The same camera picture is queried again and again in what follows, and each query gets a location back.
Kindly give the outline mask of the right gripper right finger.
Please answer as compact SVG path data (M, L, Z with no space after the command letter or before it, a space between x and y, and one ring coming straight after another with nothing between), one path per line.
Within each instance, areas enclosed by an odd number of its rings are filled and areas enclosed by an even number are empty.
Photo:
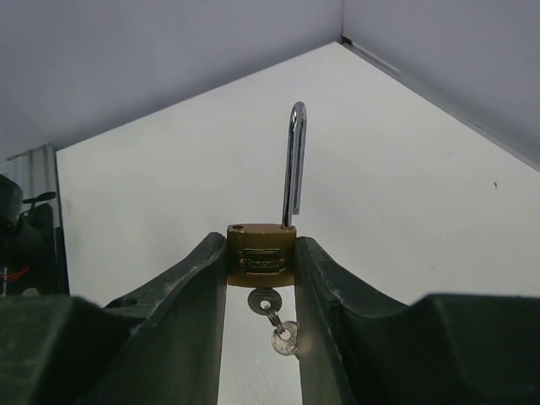
M538 299L429 294L405 305L310 237L294 264L303 403L538 403Z

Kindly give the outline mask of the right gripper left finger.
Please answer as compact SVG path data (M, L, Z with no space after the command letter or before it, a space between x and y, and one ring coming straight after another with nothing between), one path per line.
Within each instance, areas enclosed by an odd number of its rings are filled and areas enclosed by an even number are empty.
M182 261L109 305L67 295L1 301L4 404L215 404L226 241L208 234Z

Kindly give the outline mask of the keys of padlock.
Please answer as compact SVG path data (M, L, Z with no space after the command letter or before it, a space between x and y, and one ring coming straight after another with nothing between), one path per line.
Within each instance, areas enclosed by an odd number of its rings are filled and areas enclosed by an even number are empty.
M257 288L249 293L247 303L254 313L266 317L273 327L271 344L274 351L284 357L297 357L298 325L295 321L281 320L278 314L283 304L281 295L275 289Z

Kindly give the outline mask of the brass padlock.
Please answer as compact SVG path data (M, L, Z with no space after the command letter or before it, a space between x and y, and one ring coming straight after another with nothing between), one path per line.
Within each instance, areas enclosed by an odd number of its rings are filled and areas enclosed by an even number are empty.
M307 109L296 102L289 116L282 218L279 224L232 224L227 228L228 283L247 288L286 287L294 283L297 229L305 160Z

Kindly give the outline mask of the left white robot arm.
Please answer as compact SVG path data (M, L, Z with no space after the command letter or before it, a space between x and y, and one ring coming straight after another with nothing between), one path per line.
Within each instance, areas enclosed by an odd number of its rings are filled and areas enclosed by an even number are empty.
M68 294L63 233L54 204L57 193L25 198L1 177L1 296Z

